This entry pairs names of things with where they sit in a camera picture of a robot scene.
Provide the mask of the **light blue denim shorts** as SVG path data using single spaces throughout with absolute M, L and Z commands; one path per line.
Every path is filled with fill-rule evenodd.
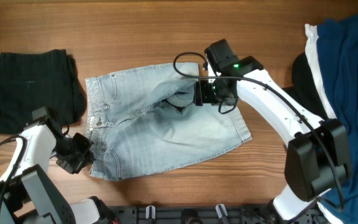
M 251 140 L 239 110 L 193 103 L 197 63 L 164 63 L 86 80 L 92 177 L 123 180 L 221 156 Z

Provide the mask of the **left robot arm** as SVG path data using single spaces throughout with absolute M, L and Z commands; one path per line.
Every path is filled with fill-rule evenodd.
M 97 197 L 68 203 L 47 175 L 50 159 L 69 174 L 94 161 L 93 142 L 80 133 L 69 137 L 57 111 L 41 107 L 21 132 L 1 141 L 15 142 L 8 169 L 0 178 L 0 223 L 117 223 Z

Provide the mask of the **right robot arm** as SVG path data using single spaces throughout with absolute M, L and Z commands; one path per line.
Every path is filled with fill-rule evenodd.
M 343 124 L 305 109 L 272 80 L 260 62 L 252 56 L 240 59 L 225 39 L 207 47 L 202 58 L 209 75 L 196 83 L 195 104 L 211 104 L 228 114 L 239 101 L 246 102 L 285 143 L 287 184 L 272 202 L 277 218 L 295 220 L 331 189 L 339 191 L 337 208 L 344 208 L 341 184 L 353 170 Z

